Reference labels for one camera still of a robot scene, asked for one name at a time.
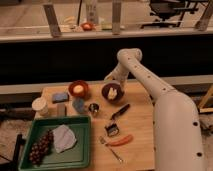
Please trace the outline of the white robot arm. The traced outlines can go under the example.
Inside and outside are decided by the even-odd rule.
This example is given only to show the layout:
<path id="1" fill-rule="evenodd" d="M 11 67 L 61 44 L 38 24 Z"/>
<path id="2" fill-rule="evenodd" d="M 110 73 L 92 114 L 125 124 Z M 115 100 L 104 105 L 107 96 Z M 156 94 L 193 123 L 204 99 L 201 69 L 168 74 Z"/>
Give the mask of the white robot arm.
<path id="1" fill-rule="evenodd" d="M 138 48 L 119 50 L 118 64 L 106 79 L 115 79 L 124 86 L 132 74 L 154 99 L 155 171 L 206 171 L 196 104 L 142 65 L 141 59 Z"/>

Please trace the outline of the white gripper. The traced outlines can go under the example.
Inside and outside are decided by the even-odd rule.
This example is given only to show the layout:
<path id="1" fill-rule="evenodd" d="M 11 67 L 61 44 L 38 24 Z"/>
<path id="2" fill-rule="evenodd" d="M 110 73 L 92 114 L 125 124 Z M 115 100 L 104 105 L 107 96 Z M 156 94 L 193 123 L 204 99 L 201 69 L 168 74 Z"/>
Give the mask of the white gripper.
<path id="1" fill-rule="evenodd" d="M 117 81 L 120 84 L 121 90 L 124 90 L 127 79 L 128 70 L 120 63 L 104 78 L 105 81 Z"/>

